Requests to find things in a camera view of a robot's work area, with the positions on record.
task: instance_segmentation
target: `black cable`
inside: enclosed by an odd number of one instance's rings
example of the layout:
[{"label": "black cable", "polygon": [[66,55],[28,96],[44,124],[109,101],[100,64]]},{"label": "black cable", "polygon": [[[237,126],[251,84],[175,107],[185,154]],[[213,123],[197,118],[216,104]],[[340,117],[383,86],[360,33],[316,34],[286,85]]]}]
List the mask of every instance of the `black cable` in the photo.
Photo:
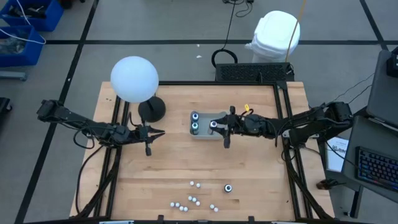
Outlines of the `black cable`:
[{"label": "black cable", "polygon": [[[93,133],[95,133],[92,130],[93,128],[115,131],[113,128],[105,128],[105,127],[99,127],[99,126],[89,126],[86,122],[83,122],[83,121],[51,121],[51,123],[57,123],[57,124],[62,124],[62,125],[63,125],[63,123],[68,124],[68,125],[70,125],[69,123],[81,123],[81,125],[86,125],[86,128],[91,129],[91,132],[93,132]],[[78,130],[78,128],[74,128],[74,127],[71,127],[71,126],[69,126],[67,128]]]},{"label": "black cable", "polygon": [[[253,10],[253,5],[252,5],[252,3],[251,3],[251,2],[249,3],[249,4],[250,4],[250,10],[249,10],[248,1],[245,1],[245,2],[246,2],[246,6],[247,6],[248,8],[245,9],[245,10],[240,10],[239,12],[236,12],[236,14],[235,14],[236,17],[238,17],[238,18],[245,17],[245,16],[247,16],[248,14],[250,14],[250,12]],[[243,14],[242,16],[239,16],[239,15],[238,15],[240,12],[246,12],[246,11],[248,11],[248,10],[249,10],[249,12]]]},{"label": "black cable", "polygon": [[276,136],[275,136],[275,147],[278,147],[278,137],[280,135],[280,132],[283,130],[283,128],[286,126],[286,124],[289,124],[290,122],[294,121],[294,119],[289,119],[287,120],[278,130],[278,132],[276,132]]},{"label": "black cable", "polygon": [[67,126],[64,123],[59,123],[59,124],[61,124],[62,126],[66,127],[66,128],[69,128],[69,129],[78,130],[77,128],[74,128],[74,127],[71,127],[71,126]]},{"label": "black cable", "polygon": [[270,122],[270,121],[269,121],[269,120],[267,120],[267,119],[266,119],[266,122],[267,122],[267,123],[269,123],[269,124],[272,126],[272,128],[274,129],[274,133],[276,133],[276,128],[275,128],[275,125],[274,125],[274,124],[272,124],[272,122]]},{"label": "black cable", "polygon": [[78,204],[78,197],[79,197],[79,188],[80,188],[80,177],[81,177],[81,173],[83,172],[84,167],[86,166],[87,162],[97,153],[100,151],[100,149],[104,147],[104,146],[100,146],[97,150],[95,150],[89,157],[87,157],[87,159],[84,161],[83,165],[81,165],[81,168],[79,170],[79,175],[77,177],[77,187],[76,187],[76,196],[75,196],[75,208],[76,208],[76,212],[77,214],[80,213],[79,210],[79,204]]},{"label": "black cable", "polygon": [[226,33],[225,44],[224,44],[224,47],[221,48],[222,50],[225,48],[226,43],[228,42],[229,30],[231,29],[232,18],[234,17],[235,5],[236,5],[236,1],[234,1],[233,7],[232,7],[232,13],[231,13],[231,18],[229,19],[229,26],[228,26],[228,31]]},{"label": "black cable", "polygon": [[330,150],[332,150],[337,156],[339,156],[340,158],[342,158],[344,161],[347,161],[348,163],[350,163],[351,165],[353,165],[355,168],[357,168],[358,170],[361,170],[357,165],[355,165],[353,162],[349,161],[348,159],[344,158],[343,156],[341,156],[340,154],[338,154],[328,143],[328,141],[325,139],[326,144],[329,146]]},{"label": "black cable", "polygon": [[129,120],[130,120],[130,124],[131,125],[133,125],[134,127],[138,127],[138,125],[136,125],[136,124],[134,124],[133,122],[132,122],[132,119],[131,119],[131,112],[129,112]]},{"label": "black cable", "polygon": [[[233,2],[236,2],[237,0],[222,0],[223,1],[223,3],[224,4],[234,4]],[[246,0],[243,0],[243,1],[241,1],[241,2],[239,2],[239,3],[236,3],[236,5],[238,5],[238,4],[242,4],[242,3],[244,3]]]},{"label": "black cable", "polygon": [[235,54],[234,52],[230,51],[230,50],[224,49],[225,46],[226,46],[226,44],[227,44],[227,42],[228,42],[229,30],[230,30],[230,28],[231,28],[232,18],[234,17],[234,11],[235,11],[236,1],[234,1],[233,5],[234,5],[234,6],[232,7],[231,18],[229,19],[229,26],[228,26],[228,31],[227,31],[227,34],[226,34],[224,46],[223,46],[221,49],[218,49],[218,50],[216,50],[215,52],[213,52],[213,55],[211,55],[211,64],[212,64],[215,68],[216,68],[216,61],[215,61],[215,58],[216,58],[216,55],[217,55],[218,53],[220,53],[220,52],[225,52],[225,53],[229,54],[232,58],[234,58],[234,63],[238,63],[238,57],[236,56],[236,54]]},{"label": "black cable", "polygon": [[372,86],[372,85],[368,85],[360,94],[356,95],[348,104],[352,103],[355,99],[357,99],[359,96],[361,96],[362,93],[364,93],[370,86]]},{"label": "black cable", "polygon": [[[284,159],[283,155],[284,155],[285,149],[282,150],[282,153],[280,154],[280,158],[286,162],[286,160]],[[296,153],[290,158],[290,161],[292,161],[294,158],[296,157]]]},{"label": "black cable", "polygon": [[241,113],[241,118],[243,117],[243,115],[245,115],[249,111],[250,111],[250,113],[248,115],[253,114],[253,112],[254,112],[254,110],[250,108],[248,111]]},{"label": "black cable", "polygon": [[315,149],[311,149],[309,147],[303,147],[302,149],[306,149],[308,151],[313,151],[313,152],[317,153],[319,156],[321,155],[318,151],[316,151]]},{"label": "black cable", "polygon": [[366,79],[360,81],[359,83],[355,84],[355,85],[352,86],[351,88],[347,89],[344,93],[338,95],[334,100],[332,100],[332,102],[336,101],[338,98],[340,98],[341,96],[345,95],[348,91],[352,90],[353,88],[355,88],[356,86],[358,86],[358,85],[361,84],[362,82],[365,82],[366,80],[368,80],[370,77],[372,77],[372,75],[368,76]]},{"label": "black cable", "polygon": [[95,142],[94,142],[94,138],[93,138],[93,132],[92,132],[92,130],[91,130],[91,128],[89,128],[89,130],[90,130],[90,134],[91,134],[91,142],[93,143],[93,145],[92,146],[90,146],[90,147],[86,147],[86,146],[84,146],[84,145],[81,145],[81,144],[79,144],[78,142],[77,142],[77,140],[76,140],[76,137],[77,137],[77,135],[82,131],[82,130],[84,130],[84,129],[86,129],[87,127],[82,127],[82,128],[80,128],[80,129],[78,129],[76,132],[75,132],[75,134],[73,135],[73,143],[75,143],[77,146],[79,146],[79,147],[82,147],[83,149],[93,149],[94,147],[95,147]]}]

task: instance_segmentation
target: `electrical cord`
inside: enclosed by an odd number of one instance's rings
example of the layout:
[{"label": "electrical cord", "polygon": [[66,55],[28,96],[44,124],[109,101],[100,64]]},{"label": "electrical cord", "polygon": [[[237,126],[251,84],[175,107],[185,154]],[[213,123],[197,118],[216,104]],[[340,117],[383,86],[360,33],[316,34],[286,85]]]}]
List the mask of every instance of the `electrical cord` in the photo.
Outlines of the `electrical cord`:
[{"label": "electrical cord", "polygon": [[[75,145],[77,145],[77,146],[79,146],[79,147],[81,147],[83,149],[93,149],[95,147],[94,138],[89,138],[88,136],[85,136],[85,135],[84,136],[87,137],[87,139],[91,140],[92,146],[86,147],[86,146],[81,145],[81,144],[79,144],[77,142],[76,137],[77,137],[78,133],[82,132],[83,130],[88,129],[88,131],[90,132],[90,135],[93,136],[93,137],[95,137],[97,135],[97,133],[93,129],[103,129],[103,130],[115,131],[114,129],[105,128],[105,127],[96,127],[96,126],[90,127],[86,122],[82,122],[82,121],[60,121],[60,122],[54,122],[54,123],[61,124],[62,126],[66,127],[66,128],[69,128],[69,129],[72,129],[72,130],[76,130],[76,132],[73,135],[73,143],[75,143]],[[78,129],[78,128],[74,128],[74,127],[69,126],[68,123],[81,123],[82,125],[85,125],[85,126],[80,128],[80,129]]]},{"label": "electrical cord", "polygon": [[[285,149],[282,150],[282,152],[281,152],[281,154],[280,154],[280,158],[281,158],[284,162],[286,162],[286,160],[285,160],[284,157],[283,157],[284,152],[285,152]],[[289,161],[291,162],[295,157],[296,157],[296,154],[294,154],[294,155],[290,158]]]},{"label": "electrical cord", "polygon": [[[243,17],[247,16],[247,15],[250,14],[250,12],[253,10],[253,4],[252,4],[251,2],[248,3],[247,0],[245,0],[244,2],[246,3],[247,9],[245,9],[245,10],[240,10],[240,11],[236,12],[235,16],[238,17],[238,18],[243,18]],[[238,15],[240,12],[246,12],[246,11],[249,11],[249,12],[243,14],[242,16]]]},{"label": "electrical cord", "polygon": [[276,136],[275,136],[275,147],[278,147],[278,137],[280,135],[280,132],[283,130],[283,128],[286,126],[286,124],[288,124],[289,122],[293,121],[293,119],[290,119],[288,121],[286,121],[278,130],[278,132],[276,132]]},{"label": "electrical cord", "polygon": [[[20,4],[19,0],[17,0],[17,3],[18,3],[18,5],[19,5],[19,7],[21,8],[21,12],[22,12],[22,14],[24,15],[24,18],[25,18],[26,22],[27,22],[29,25],[32,25],[32,24],[30,24],[30,22],[28,21],[26,15],[25,15],[25,12],[24,12],[24,8],[23,8],[22,5]],[[2,30],[2,29],[0,29],[0,32],[2,32],[3,34],[8,35],[8,36],[10,36],[10,37],[13,37],[13,38],[15,38],[15,39],[24,40],[24,41],[26,41],[26,42],[33,42],[33,43],[42,44],[42,45],[44,45],[44,44],[47,42],[47,41],[44,39],[44,37],[42,37],[40,34],[39,34],[39,36],[44,40],[44,42],[38,42],[38,41],[36,41],[36,40],[27,40],[27,39],[24,39],[24,38],[16,37],[16,36],[14,36],[14,35],[11,35],[11,34],[7,33],[6,31],[4,31],[4,30]]]},{"label": "electrical cord", "polygon": [[321,219],[333,219],[331,216],[329,216],[323,209],[322,207],[317,203],[317,201],[314,199],[314,197],[312,197],[312,194],[309,192],[307,186],[305,184],[302,183],[302,181],[300,180],[300,177],[298,175],[298,173],[295,171],[294,166],[292,164],[292,160],[295,158],[295,154],[294,156],[289,160],[286,161],[282,155],[285,152],[285,149],[282,150],[282,154],[280,155],[282,160],[285,161],[286,163],[286,171],[289,175],[289,177],[291,177],[293,179],[293,181],[295,182],[295,184],[299,187],[299,189],[302,191],[303,196],[309,201],[310,205],[313,207],[315,213],[318,215],[319,218]]},{"label": "electrical cord", "polygon": [[285,62],[287,62],[287,58],[289,57],[290,46],[292,45],[292,40],[294,37],[294,33],[296,32],[297,25],[299,24],[299,22],[301,21],[301,17],[303,16],[305,3],[307,3],[307,0],[303,0],[303,4],[300,9],[300,14],[298,15],[298,18],[296,20],[296,25],[294,25],[293,34],[292,37],[290,38],[289,46],[287,47]]},{"label": "electrical cord", "polygon": [[318,151],[316,151],[315,149],[311,149],[311,148],[309,148],[309,147],[307,147],[307,146],[304,146],[304,147],[302,147],[302,149],[306,149],[306,150],[308,150],[308,151],[313,151],[313,152],[315,152],[316,154],[318,154],[319,156],[321,155]]},{"label": "electrical cord", "polygon": [[[222,2],[224,3],[224,4],[234,4],[233,2],[236,2],[237,0],[222,0]],[[236,5],[240,5],[240,4],[242,4],[242,3],[244,3],[246,0],[243,0],[243,1],[241,1],[241,2],[239,2],[239,3],[235,3]]]},{"label": "electrical cord", "polygon": [[79,210],[79,204],[78,204],[78,198],[79,198],[79,188],[80,188],[80,177],[81,177],[81,173],[83,172],[83,169],[85,168],[87,162],[95,155],[97,154],[97,152],[100,151],[100,149],[102,149],[104,146],[100,146],[97,150],[95,150],[90,156],[87,157],[87,159],[84,161],[83,165],[81,165],[81,168],[79,170],[79,174],[77,177],[77,187],[76,187],[76,195],[75,195],[75,208],[76,208],[76,212],[77,214],[80,213]]},{"label": "electrical cord", "polygon": [[325,139],[326,144],[329,146],[330,150],[332,150],[338,157],[342,158],[344,161],[347,161],[349,164],[353,165],[356,169],[361,170],[357,165],[355,165],[353,162],[349,161],[348,159],[344,158],[340,154],[338,154],[328,143],[328,141]]},{"label": "electrical cord", "polygon": [[366,80],[368,80],[370,77],[372,77],[374,75],[371,74],[370,76],[368,76],[367,78],[365,78],[364,80],[358,82],[357,84],[355,84],[354,86],[352,86],[351,88],[347,89],[344,93],[338,95],[334,100],[332,100],[332,102],[336,101],[338,98],[340,98],[341,96],[344,96],[348,91],[352,90],[353,88],[355,88],[356,86],[358,86],[359,84],[361,84],[362,82],[365,82]]},{"label": "electrical cord", "polygon": [[238,57],[236,56],[236,54],[230,50],[226,50],[225,46],[228,43],[228,37],[229,37],[229,30],[231,29],[231,24],[232,24],[232,18],[234,17],[234,11],[235,11],[235,5],[236,5],[236,1],[234,1],[233,3],[233,7],[232,7],[232,13],[231,13],[231,18],[229,19],[229,26],[228,26],[228,31],[226,33],[226,38],[225,38],[225,43],[224,46],[221,49],[218,49],[216,51],[213,52],[213,55],[211,55],[211,64],[216,68],[216,55],[220,52],[225,52],[227,54],[229,54],[232,58],[234,58],[234,63],[238,63]]},{"label": "electrical cord", "polygon": [[361,96],[362,93],[364,93],[370,86],[372,86],[372,85],[368,85],[360,94],[356,95],[350,102],[348,102],[348,104],[352,103],[355,99],[357,99],[359,96]]},{"label": "electrical cord", "polygon": [[134,124],[133,122],[132,122],[132,119],[131,119],[131,112],[129,112],[129,121],[130,121],[130,124],[131,125],[133,125],[134,127],[138,127],[138,125],[136,125],[136,124]]}]

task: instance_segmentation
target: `yellow cable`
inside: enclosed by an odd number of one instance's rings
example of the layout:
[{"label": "yellow cable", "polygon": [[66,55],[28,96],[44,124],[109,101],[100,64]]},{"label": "yellow cable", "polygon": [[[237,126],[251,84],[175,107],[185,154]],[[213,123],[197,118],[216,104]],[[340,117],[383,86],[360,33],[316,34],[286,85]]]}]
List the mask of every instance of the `yellow cable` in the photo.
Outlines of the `yellow cable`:
[{"label": "yellow cable", "polygon": [[296,32],[297,24],[299,24],[299,22],[301,21],[301,17],[303,16],[305,3],[307,3],[307,0],[303,0],[303,4],[301,5],[300,14],[298,15],[296,25],[294,26],[292,38],[290,38],[289,47],[287,48],[285,62],[287,62],[287,58],[289,57],[290,45],[292,44],[292,40],[293,40],[294,33]]}]

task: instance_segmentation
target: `white ball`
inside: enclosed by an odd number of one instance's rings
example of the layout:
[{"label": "white ball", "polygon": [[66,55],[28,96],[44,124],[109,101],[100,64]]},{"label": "white ball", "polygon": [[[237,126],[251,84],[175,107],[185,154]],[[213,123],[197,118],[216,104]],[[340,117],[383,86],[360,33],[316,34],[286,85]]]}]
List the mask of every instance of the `white ball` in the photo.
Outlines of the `white ball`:
[{"label": "white ball", "polygon": [[159,76],[150,61],[137,56],[125,57],[114,65],[111,84],[116,94],[130,103],[152,97],[159,86]]}]

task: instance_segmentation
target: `paper sheet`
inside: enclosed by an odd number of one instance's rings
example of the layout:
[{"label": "paper sheet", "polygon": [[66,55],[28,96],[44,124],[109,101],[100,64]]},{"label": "paper sheet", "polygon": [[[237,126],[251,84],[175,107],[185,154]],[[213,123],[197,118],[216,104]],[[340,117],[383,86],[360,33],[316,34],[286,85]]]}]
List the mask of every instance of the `paper sheet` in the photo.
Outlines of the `paper sheet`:
[{"label": "paper sheet", "polygon": [[[348,147],[348,140],[341,138],[332,138],[328,141],[329,145],[343,158],[346,157],[346,151]],[[341,172],[343,168],[344,160],[337,156],[329,146],[326,145],[326,169],[335,172]]]}]

